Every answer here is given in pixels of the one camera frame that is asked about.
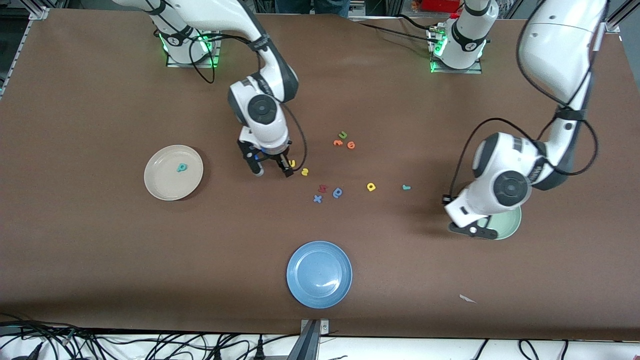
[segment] brown table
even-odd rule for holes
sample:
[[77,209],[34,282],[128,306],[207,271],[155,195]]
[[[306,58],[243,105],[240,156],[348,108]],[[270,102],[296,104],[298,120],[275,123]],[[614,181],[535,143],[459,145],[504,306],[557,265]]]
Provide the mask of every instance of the brown table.
[[[595,66],[595,166],[536,191],[518,232],[488,241],[448,233],[440,197],[478,122],[537,134],[553,113],[516,67],[522,21],[499,20],[484,74],[466,76],[430,73],[419,40],[337,16],[260,21],[301,80],[290,105],[308,177],[270,164],[256,178],[241,158],[227,90],[255,71],[243,45],[223,44],[208,85],[163,66],[144,13],[52,10],[34,24],[0,101],[2,309],[86,327],[294,333],[329,318],[342,335],[640,338],[640,97],[618,36]],[[511,132],[487,126],[472,149],[497,130]],[[341,131],[356,149],[332,145]],[[206,174],[186,200],[163,202],[143,169],[176,143],[199,151]],[[590,154],[585,132],[578,166]],[[314,203],[320,184],[344,195]],[[318,239],[354,270],[326,310],[285,281],[291,254]]]

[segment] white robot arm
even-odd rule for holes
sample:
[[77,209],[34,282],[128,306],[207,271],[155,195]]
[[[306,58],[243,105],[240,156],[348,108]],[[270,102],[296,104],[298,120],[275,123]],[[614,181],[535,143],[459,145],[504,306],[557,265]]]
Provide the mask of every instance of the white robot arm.
[[556,110],[546,142],[494,133],[480,144],[475,180],[445,206],[455,225],[515,209],[532,188],[549,190],[566,180],[591,88],[589,45],[606,7],[607,0],[547,0],[529,20],[519,48],[523,68],[565,106]]
[[467,69],[482,55],[486,36],[498,18],[496,0],[466,0],[460,17],[444,23],[445,42],[434,52],[453,69]]
[[208,54],[206,46],[190,46],[198,30],[188,26],[178,13],[162,0],[112,0],[122,6],[139,8],[151,17],[158,28],[167,52],[178,63],[190,64]]
[[239,0],[166,1],[194,28],[240,31],[251,41],[249,48],[258,52],[265,66],[229,89],[229,105],[243,125],[238,146],[256,176],[264,173],[264,159],[274,159],[287,177],[293,175],[287,159],[291,141],[280,103],[294,98],[298,77],[260,22]]
[[256,176],[264,173],[261,161],[266,159],[274,159],[287,177],[293,175],[287,159],[291,141],[280,103],[296,96],[298,77],[242,0],[114,2],[149,13],[170,55],[179,62],[191,63],[192,58],[198,61],[207,55],[206,47],[190,46],[199,34],[223,30],[243,33],[250,41],[247,45],[264,59],[265,66],[229,89],[229,105],[243,125],[238,146]]

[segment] black cable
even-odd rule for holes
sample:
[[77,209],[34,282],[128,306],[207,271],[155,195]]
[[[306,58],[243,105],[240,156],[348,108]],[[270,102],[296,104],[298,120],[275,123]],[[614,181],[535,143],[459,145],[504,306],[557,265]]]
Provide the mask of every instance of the black cable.
[[110,358],[112,358],[113,360],[118,360],[118,358],[116,358],[113,354],[111,354],[110,352],[107,351],[107,349],[105,349],[104,347],[102,347],[102,345],[98,342],[98,339],[96,338],[95,334],[91,334],[90,335],[91,338],[91,342],[90,343],[95,343],[96,346],[98,346],[98,349],[100,350],[102,356],[104,357],[104,354],[106,353]]
[[172,354],[168,357],[166,357],[164,360],[170,360],[172,356],[178,356],[178,355],[182,355],[182,354],[189,354],[189,356],[191,356],[191,360],[194,360],[193,354],[189,351],[182,351],[182,352],[177,352],[176,354]]
[[596,134],[596,131],[593,129],[593,126],[591,126],[591,124],[586,119],[580,122],[583,123],[591,133],[591,137],[593,138],[593,154],[591,155],[591,159],[589,159],[589,162],[587,163],[587,165],[585,165],[582,169],[574,172],[567,172],[567,171],[561,170],[557,168],[555,165],[551,164],[551,162],[549,162],[549,160],[545,158],[545,163],[549,165],[551,168],[553,168],[554,171],[560,175],[576,176],[576,175],[585,173],[587,170],[591,168],[593,163],[596,161],[596,158],[598,157],[598,153],[600,152],[600,142],[598,141],[598,135]]
[[476,353],[476,356],[471,359],[471,360],[478,360],[480,359],[480,355],[482,355],[482,350],[484,350],[484,347],[486,346],[486,344],[489,342],[489,339],[484,339],[484,342],[482,343],[482,345],[480,345],[480,348],[478,349],[478,352]]
[[556,121],[556,117],[552,117],[551,120],[549,120],[549,122],[547,122],[547,125],[545,125],[545,127],[543,127],[542,130],[540,130],[540,134],[538,134],[538,137],[536,138],[536,140],[542,139],[542,135],[545,134],[545,131],[547,131],[549,126],[551,126],[551,124],[553,124],[554,121]]
[[[171,338],[173,336],[172,341],[177,340],[179,337],[182,336],[182,334],[173,334],[173,335],[167,335],[167,337],[165,338],[166,340]],[[165,346],[167,346],[166,343],[163,343],[161,346],[158,347],[158,345],[160,344],[160,342],[158,344],[156,344],[151,351],[147,354],[147,356],[145,357],[145,360],[151,360],[154,359],[156,357],[156,355],[160,352],[160,350],[162,350]]]
[[193,338],[191,338],[190,340],[187,340],[185,342],[183,342],[179,347],[177,347],[168,357],[166,357],[167,359],[171,359],[173,356],[177,355],[179,353],[180,350],[182,350],[183,348],[189,346],[189,343],[191,343],[192,341],[201,338],[204,336],[204,333],[198,334],[196,336],[194,336]]
[[198,65],[196,65],[196,61],[193,59],[193,53],[191,52],[191,49],[193,48],[193,44],[195,43],[196,41],[192,40],[191,43],[189,44],[189,60],[191,60],[191,66],[193,66],[193,68],[196,70],[198,75],[200,75],[200,77],[204,81],[206,81],[208,84],[213,84],[214,81],[216,80],[216,67],[213,64],[213,54],[212,54],[213,51],[211,51],[211,48],[209,48],[208,45],[205,45],[207,47],[207,51],[209,52],[209,58],[211,59],[211,80],[209,80],[202,74],[202,72],[198,68]]
[[420,25],[417,22],[413,21],[413,19],[411,19],[409,16],[407,16],[407,15],[405,15],[403,13],[397,13],[397,14],[394,15],[394,17],[401,17],[404,20],[407,20],[408,22],[410,22],[411,25],[415,26],[416,28],[423,29],[423,30],[428,30],[429,29],[429,26]]
[[560,355],[560,360],[564,360],[566,351],[569,349],[569,340],[563,340],[563,341],[564,341],[564,347],[562,349],[562,354]]
[[536,352],[536,349],[533,348],[533,345],[531,345],[531,342],[529,340],[518,340],[518,349],[520,349],[520,353],[522,354],[522,356],[526,357],[527,360],[533,360],[531,359],[527,354],[524,353],[524,349],[522,348],[522,343],[525,343],[529,346],[529,348],[531,348],[531,351],[533,351],[533,356],[536,358],[536,360],[540,360],[540,358],[538,357],[538,353]]
[[287,112],[289,113],[289,115],[291,115],[291,117],[293,118],[293,122],[296,123],[296,127],[298,128],[298,131],[300,132],[300,137],[302,138],[302,146],[304,148],[304,153],[302,156],[302,161],[300,162],[300,164],[298,165],[298,167],[292,169],[293,171],[298,171],[302,168],[302,166],[305,164],[305,161],[307,160],[307,137],[305,136],[305,132],[302,131],[302,127],[300,126],[300,123],[298,122],[298,119],[296,118],[295,115],[293,115],[293,111],[291,111],[291,109],[289,109],[289,107],[281,102],[280,103],[282,105],[283,108],[285,108],[285,110],[287,110]]
[[78,340],[76,339],[75,336],[71,337],[71,341],[74,342],[74,344],[76,344],[76,357],[80,357],[81,359],[84,359],[84,356],[82,355],[82,348],[86,345],[86,340],[84,341],[84,343],[82,345],[78,344]]
[[394,34],[402,35],[402,36],[405,36],[405,37],[416,38],[416,39],[424,40],[424,41],[427,41],[427,42],[438,42],[438,40],[436,40],[434,38],[423,38],[423,37],[419,37],[419,36],[416,36],[416,35],[411,35],[411,34],[403,33],[403,32],[400,32],[400,31],[396,31],[396,30],[391,30],[391,29],[387,29],[387,28],[381,28],[381,27],[375,26],[375,25],[363,24],[361,22],[359,22],[359,24],[363,25],[363,26],[367,26],[368,28],[374,28],[374,29],[378,29],[378,30],[382,30],[382,31],[387,31],[389,33],[394,33]]
[[[161,342],[161,343],[174,344],[174,345],[182,344],[179,341],[162,341],[162,340],[159,341],[158,339],[152,339],[152,338],[136,339],[136,340],[129,340],[129,341],[117,341],[117,340],[111,340],[109,338],[100,336],[100,337],[98,337],[98,339],[107,341],[108,343],[111,343],[111,344],[114,344],[114,345],[129,345],[129,344],[133,344],[133,343],[142,343],[142,342],[147,342],[147,343]],[[201,347],[201,346],[198,346],[198,345],[191,345],[191,344],[189,344],[188,347],[194,348],[194,349],[197,349],[197,350],[204,350],[204,351],[208,351],[208,350],[213,350],[214,349],[214,347],[207,347],[207,346],[202,346]]]
[[[75,329],[75,330],[83,330],[82,328],[77,327],[77,326],[75,326],[75,325],[71,325],[70,323],[63,323],[63,322],[44,322],[44,321],[35,321],[35,320],[25,320],[25,319],[22,319],[22,318],[20,318],[20,317],[18,317],[18,316],[11,315],[11,314],[8,314],[8,313],[2,313],[2,312],[0,312],[0,315],[2,315],[2,316],[6,316],[6,317],[8,317],[8,318],[14,318],[14,319],[16,319],[16,320],[17,320],[17,321],[19,321],[19,322],[33,322],[33,323],[39,323],[39,324],[42,324],[42,325],[55,325],[55,326],[60,326],[60,327],[69,327],[69,328],[71,328],[71,329]],[[0,326],[5,326],[5,325],[3,325],[4,323],[7,323],[7,322],[0,322]]]
[[237,338],[238,336],[240,336],[240,334],[229,334],[224,340],[220,341],[220,344],[218,345],[218,347],[223,347],[226,344],[229,343],[229,341]]
[[243,360],[246,360],[246,358],[249,356],[249,349],[251,347],[251,344],[249,343],[249,341],[246,342],[246,352],[244,353],[244,358]]
[[0,315],[16,319],[16,321],[13,321],[13,322],[2,322],[2,324],[4,324],[4,325],[7,325],[7,324],[19,325],[19,326],[22,326],[22,327],[28,327],[30,329],[33,329],[33,330],[39,332],[47,340],[47,342],[49,342],[49,344],[51,345],[51,348],[53,349],[53,352],[54,352],[56,360],[59,359],[58,351],[56,350],[56,347],[54,346],[53,341],[51,341],[52,339],[55,340],[56,342],[58,342],[62,346],[62,348],[65,349],[65,351],[67,352],[69,357],[71,357],[71,358],[74,357],[73,353],[69,350],[69,348],[67,346],[65,346],[62,343],[62,341],[60,341],[60,339],[58,339],[57,336],[55,336],[48,329],[45,329],[43,327],[37,326],[39,324],[39,322],[34,322],[34,321],[31,321],[31,320],[25,320],[25,319],[22,319],[22,318],[20,318],[18,316],[11,315],[11,314],[8,314],[8,313],[0,313]]
[[[268,343],[272,343],[274,341],[278,341],[280,339],[284,339],[284,338],[290,338],[291,336],[298,336],[298,335],[283,335],[283,336],[279,336],[277,338],[273,338],[270,340],[267,340],[265,342],[263,342],[263,345],[267,345]],[[247,350],[244,354],[240,355],[236,360],[241,360],[242,358],[246,358],[249,354],[251,354],[252,351],[254,351],[255,349],[258,348],[258,345],[252,347],[251,349]]]
[[[151,2],[149,2],[149,0],[145,0],[145,2],[147,3],[147,5],[149,6],[149,8],[154,11],[156,10],[153,5],[151,4]],[[168,22],[167,20],[164,19],[164,17],[161,14],[157,15],[162,21],[164,21],[167,25],[169,25],[169,27],[174,30],[176,33],[180,33],[180,30],[176,29],[175,26],[173,26],[173,24],[171,24],[170,22]],[[217,40],[222,40],[225,38],[233,38],[236,39],[240,42],[243,42],[244,44],[249,44],[250,41],[244,37],[239,37],[239,36],[235,36],[235,35],[227,35],[227,34],[205,34],[202,35],[200,33],[199,30],[196,30],[196,32],[198,33],[198,38],[190,38],[190,37],[186,37],[187,39],[191,40],[191,43],[189,44],[189,60],[191,60],[191,65],[193,66],[193,68],[196,70],[196,72],[198,73],[198,75],[200,75],[200,77],[206,81],[208,84],[213,84],[214,81],[216,80],[216,67],[214,66],[214,55],[213,55],[213,51],[211,50],[211,48],[209,46],[207,46],[207,52],[209,53],[209,58],[211,59],[211,80],[207,79],[202,72],[200,71],[200,69],[198,68],[198,66],[195,63],[195,60],[193,59],[193,54],[191,53],[191,50],[193,48],[193,44],[195,44],[196,42],[201,42],[202,37],[203,36],[208,36],[208,35],[213,35],[212,36],[212,40],[204,40],[205,42],[207,41],[217,41]]]
[[19,339],[20,337],[21,337],[21,335],[14,336],[13,339],[11,339],[11,340],[7,341],[6,343],[2,344],[2,346],[0,346],[0,350],[2,350],[5,346],[9,345],[9,343],[11,343],[13,340]]
[[102,355],[102,359],[103,360],[107,360],[107,357],[104,355],[105,351],[102,348],[102,345],[100,345],[99,343],[95,343],[95,345],[98,347],[98,351],[100,352],[100,355]]
[[246,343],[246,344],[249,344],[249,346],[251,346],[251,343],[248,340],[239,340],[239,341],[236,341],[235,343],[226,344],[226,345],[221,346],[220,350],[222,350],[224,348],[234,347],[234,346],[236,346],[238,344],[242,344],[242,343]]
[[[204,344],[204,347],[205,347],[205,348],[208,348],[208,347],[209,347],[209,346],[208,346],[208,344],[207,344],[207,338],[205,338],[204,336],[202,336],[202,343]],[[206,360],[206,359],[207,359],[207,351],[206,351],[206,350],[204,350],[204,351],[202,352],[202,359],[201,359],[201,360]]]

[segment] power cord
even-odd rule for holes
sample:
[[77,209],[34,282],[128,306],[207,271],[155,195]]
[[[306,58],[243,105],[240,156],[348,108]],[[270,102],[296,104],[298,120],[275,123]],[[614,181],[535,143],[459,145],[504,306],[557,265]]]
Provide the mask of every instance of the power cord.
[[[560,360],[564,360],[564,356],[566,355],[566,351],[569,348],[569,340],[563,340],[564,341],[564,347],[562,349],[562,354],[560,355]],[[533,356],[535,358],[535,360],[540,360],[540,358],[538,357],[538,353],[536,352],[536,349],[533,347],[533,345],[531,344],[531,342],[527,339],[521,339],[518,340],[518,349],[520,350],[520,353],[522,354],[522,356],[524,356],[527,360],[534,360],[532,358],[530,358],[527,354],[525,354],[524,349],[522,348],[522,344],[527,344],[529,346],[529,348],[531,349],[531,352],[533,353]]]
[[476,353],[476,356],[471,359],[471,360],[478,360],[480,359],[480,355],[482,355],[482,351],[484,350],[484,347],[486,346],[486,344],[489,342],[489,339],[484,339],[482,345],[480,345],[480,348],[478,349],[478,352]]
[[200,75],[200,77],[206,81],[209,84],[213,84],[216,80],[216,68],[214,66],[214,55],[213,52],[211,51],[211,48],[209,46],[207,46],[207,50],[209,52],[209,58],[211,59],[211,80],[207,79],[202,72],[200,72],[200,69],[196,66],[196,61],[193,59],[193,53],[191,52],[191,49],[193,48],[193,44],[197,42],[215,42],[215,41],[219,41],[219,40],[224,40],[224,39],[233,39],[233,40],[238,40],[243,44],[249,44],[250,41],[247,38],[244,37],[239,37],[236,35],[228,35],[228,34],[216,34],[216,33],[207,33],[207,34],[201,34],[198,31],[198,37],[199,39],[192,41],[189,44],[189,59],[191,60],[191,65],[193,66],[193,68],[196,70],[196,72],[198,73],[198,75]]
[[[290,338],[291,336],[298,336],[297,334],[295,335],[283,335],[283,336],[278,336],[277,338],[273,338],[273,339],[269,339],[267,341],[263,341],[262,345],[267,345],[268,343],[272,343],[274,341],[278,341],[280,339],[284,339],[284,338]],[[249,356],[249,354],[251,354],[252,351],[258,349],[258,345],[252,347],[251,349],[247,350],[245,353],[243,353],[242,355],[240,355],[236,360],[242,360],[243,358],[246,359],[247,356]]]
[[302,168],[302,166],[304,166],[305,161],[307,160],[307,137],[305,136],[305,132],[302,131],[302,127],[300,126],[300,123],[298,122],[298,119],[296,118],[295,115],[293,115],[293,111],[291,111],[291,109],[289,109],[289,107],[284,104],[283,102],[280,103],[282,105],[283,108],[285,108],[285,110],[287,110],[287,112],[289,113],[289,115],[291,115],[291,117],[293,118],[293,122],[296,123],[296,127],[298,128],[298,132],[300,132],[300,137],[302,138],[302,146],[304,148],[304,153],[302,156],[302,161],[300,162],[300,165],[298,165],[298,167],[292,169],[292,171],[298,171]]
[[362,26],[367,26],[368,28],[378,29],[378,30],[386,31],[388,33],[402,35],[404,37],[416,38],[416,39],[419,39],[419,40],[424,40],[426,42],[438,42],[438,40],[436,40],[434,38],[419,37],[417,35],[403,33],[402,31],[396,31],[396,30],[391,30],[391,29],[387,29],[387,28],[382,28],[380,26],[375,26],[375,25],[371,25],[371,24],[363,24],[361,22],[359,22],[359,24],[362,25]]
[[264,349],[262,348],[264,344],[262,343],[262,334],[258,338],[258,345],[255,348],[255,355],[253,356],[253,360],[265,360],[267,357],[264,355]]
[[423,30],[428,30],[429,29],[429,26],[420,25],[417,22],[413,21],[412,18],[410,18],[409,16],[407,16],[407,15],[405,15],[403,13],[397,13],[397,14],[394,15],[394,17],[401,17],[404,20],[407,20],[408,22],[410,22],[411,25],[415,26],[416,28],[423,29]]
[[[98,337],[92,330],[83,329],[70,325],[67,323],[53,323],[53,322],[41,322],[36,320],[25,320],[19,316],[0,313],[1,316],[9,317],[12,320],[0,322],[2,327],[17,327],[18,332],[10,334],[2,334],[0,338],[11,337],[8,341],[4,342],[0,346],[0,350],[15,341],[16,339],[31,339],[40,338],[48,342],[51,345],[54,352],[54,358],[60,360],[59,349],[63,349],[69,359],[83,359],[86,358],[83,354],[89,352],[87,357],[95,358],[96,360],[121,360],[114,356],[111,352],[106,350],[99,342],[99,340],[107,341],[114,345],[126,345],[138,342],[153,342],[154,346],[149,353],[145,356],[146,360],[156,360],[160,358],[160,352],[167,347],[167,345],[178,345],[171,354],[168,356],[161,356],[165,360],[171,360],[177,356],[187,355],[191,357],[191,352],[186,348],[193,348],[204,351],[202,360],[221,360],[220,352],[223,349],[234,347],[240,344],[245,344],[247,351],[244,354],[249,354],[251,349],[251,343],[247,340],[240,340],[232,342],[233,339],[239,336],[239,334],[222,334],[218,336],[218,340],[215,346],[208,346],[205,340],[205,335],[210,334],[206,332],[193,333],[171,333],[160,334],[157,338],[136,339],[131,341],[115,341],[105,336]],[[269,341],[264,341],[263,344],[279,340],[286,336],[275,338]],[[194,345],[193,343],[202,340],[204,345]]]

